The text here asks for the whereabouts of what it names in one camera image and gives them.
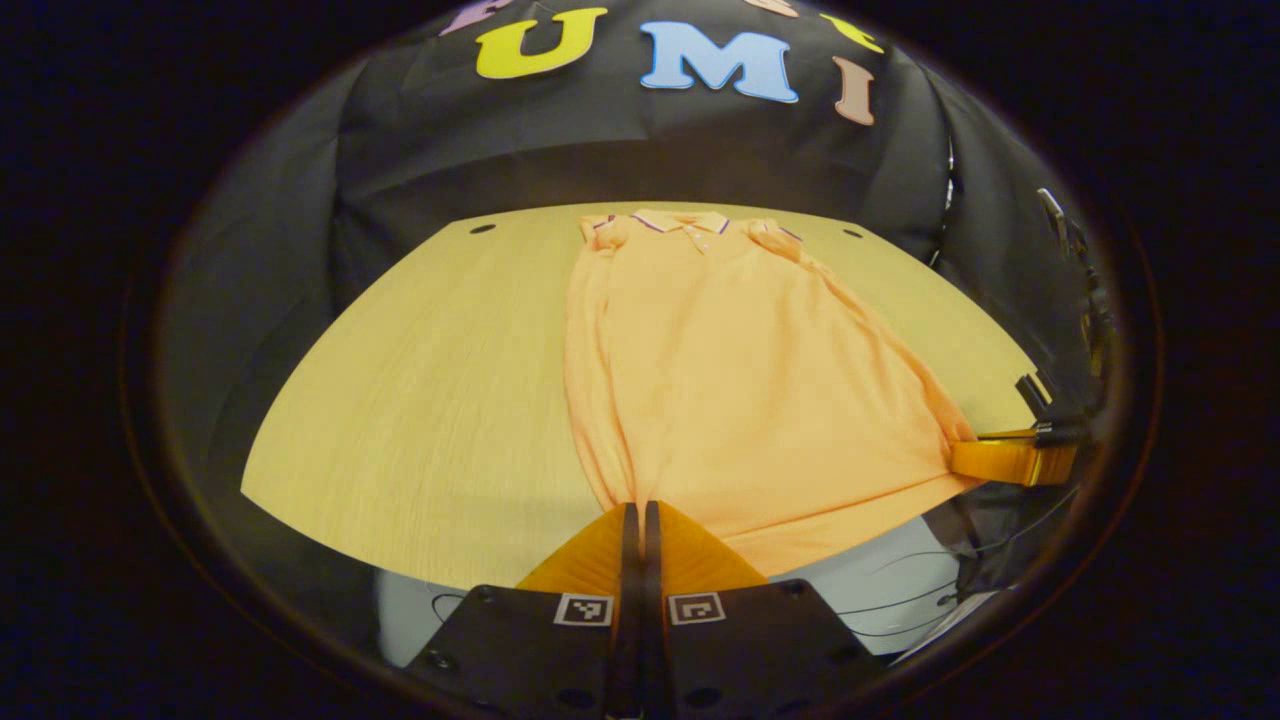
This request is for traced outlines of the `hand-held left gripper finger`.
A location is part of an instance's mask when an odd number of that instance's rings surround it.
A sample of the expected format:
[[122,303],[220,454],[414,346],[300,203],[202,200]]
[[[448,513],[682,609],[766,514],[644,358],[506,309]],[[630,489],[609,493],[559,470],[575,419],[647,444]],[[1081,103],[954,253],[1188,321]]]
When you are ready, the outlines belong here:
[[641,528],[626,503],[515,588],[476,585],[406,671],[472,719],[641,714]]
[[887,671],[804,579],[728,578],[736,556],[650,502],[643,541],[643,715],[803,719]]

